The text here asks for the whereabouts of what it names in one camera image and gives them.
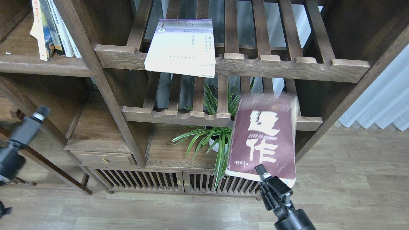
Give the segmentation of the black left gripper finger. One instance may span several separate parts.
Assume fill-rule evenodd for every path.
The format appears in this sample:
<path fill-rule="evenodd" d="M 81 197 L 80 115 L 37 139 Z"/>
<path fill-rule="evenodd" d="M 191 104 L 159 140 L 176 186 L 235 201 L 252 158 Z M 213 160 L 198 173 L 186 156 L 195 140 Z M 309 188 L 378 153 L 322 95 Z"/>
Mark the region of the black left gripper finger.
<path fill-rule="evenodd" d="M 9 137 L 9 146 L 23 149 L 39 132 L 43 121 L 50 114 L 51 109 L 40 106 L 30 117 L 25 117 L 22 124 L 17 127 Z"/>

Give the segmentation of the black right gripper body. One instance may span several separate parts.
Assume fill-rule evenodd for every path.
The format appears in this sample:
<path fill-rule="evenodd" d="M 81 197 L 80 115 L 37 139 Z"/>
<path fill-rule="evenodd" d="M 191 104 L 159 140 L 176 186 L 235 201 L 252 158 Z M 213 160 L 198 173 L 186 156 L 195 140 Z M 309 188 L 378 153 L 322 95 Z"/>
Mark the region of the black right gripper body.
<path fill-rule="evenodd" d="M 277 230 L 315 230 L 315 226 L 303 209 L 296 210 L 293 205 L 279 206 L 273 209 L 278 221 L 274 224 Z"/>

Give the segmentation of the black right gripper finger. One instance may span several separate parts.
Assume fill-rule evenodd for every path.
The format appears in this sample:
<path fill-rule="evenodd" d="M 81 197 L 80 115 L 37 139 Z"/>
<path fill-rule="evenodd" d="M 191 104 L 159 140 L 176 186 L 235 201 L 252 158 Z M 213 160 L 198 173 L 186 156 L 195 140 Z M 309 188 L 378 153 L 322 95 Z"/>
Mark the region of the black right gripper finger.
<path fill-rule="evenodd" d="M 260 188 L 269 189 L 273 192 L 274 197 L 277 202 L 277 207 L 279 206 L 291 206 L 290 197 L 292 195 L 292 189 L 288 187 L 282 180 L 277 176 L 272 176 L 267 172 L 263 164 L 255 166 L 256 172 L 260 176 Z"/>
<path fill-rule="evenodd" d="M 273 192 L 269 189 L 260 189 L 260 194 L 266 207 L 266 210 L 268 211 L 275 210 L 275 208 L 277 207 L 277 202 Z"/>

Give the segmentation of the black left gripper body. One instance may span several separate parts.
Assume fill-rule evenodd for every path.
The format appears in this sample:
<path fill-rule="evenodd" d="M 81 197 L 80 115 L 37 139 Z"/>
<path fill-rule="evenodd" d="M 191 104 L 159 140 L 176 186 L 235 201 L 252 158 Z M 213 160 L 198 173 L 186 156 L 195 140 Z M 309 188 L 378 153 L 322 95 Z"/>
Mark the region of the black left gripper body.
<path fill-rule="evenodd" d="M 26 159 L 19 154 L 24 145 L 9 142 L 8 146 L 0 150 L 0 185 L 11 182 L 26 163 Z"/>

